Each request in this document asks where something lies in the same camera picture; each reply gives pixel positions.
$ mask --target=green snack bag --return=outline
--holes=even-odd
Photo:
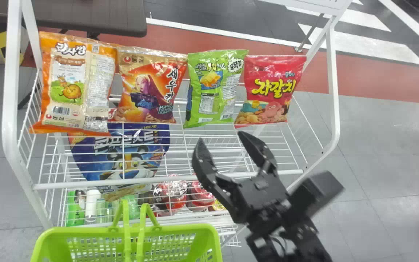
[[[121,199],[125,199],[128,202],[128,218],[129,219],[140,218],[140,207],[138,205],[138,201],[135,195],[126,195],[126,196],[121,197]],[[114,213],[118,211],[119,205],[121,204],[121,199],[111,202],[111,205],[114,209]]]
[[[236,88],[248,50],[213,50],[188,55],[184,128],[233,122]]]
[[[85,190],[76,189],[69,191],[67,195],[67,214],[65,226],[81,226],[85,223],[85,202],[87,194]]]

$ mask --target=blue snack bag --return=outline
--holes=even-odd
[[[156,174],[169,149],[169,125],[109,122],[108,130],[111,136],[69,135],[73,158],[85,179],[148,178]],[[150,189],[149,184],[98,186],[108,202]]]

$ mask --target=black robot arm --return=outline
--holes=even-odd
[[[258,166],[256,176],[233,179],[216,168],[204,141],[199,139],[192,157],[193,170],[201,185],[224,205],[235,223],[245,223],[251,234],[247,244],[259,262],[330,262],[331,257],[319,240],[311,217],[343,186],[328,171],[306,179],[289,195],[279,179],[276,160],[268,146],[249,133],[239,139]],[[272,234],[291,240],[292,254],[279,255]]]

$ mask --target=cable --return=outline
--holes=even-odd
[[[281,246],[282,251],[284,252],[284,255],[287,254],[286,248],[281,244],[281,241],[279,241],[277,238],[275,237],[270,237],[271,240],[274,240],[275,242],[277,242],[279,244],[279,246]]]
[[[284,246],[282,246],[281,245],[281,243],[279,243],[279,245],[281,245],[281,247],[283,247],[283,250],[284,250],[284,255],[287,255],[287,240],[285,239],[285,238],[283,238],[283,237],[281,237],[280,235],[278,235],[278,234],[272,234],[271,235],[271,237],[279,237],[279,238],[281,238],[282,240],[284,240]]]

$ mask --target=green plastic basket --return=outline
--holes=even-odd
[[[123,215],[123,227],[117,223]],[[146,215],[153,226],[146,227]],[[149,204],[129,226],[123,200],[111,227],[53,227],[38,238],[31,262],[222,262],[216,229],[209,224],[161,226]]]

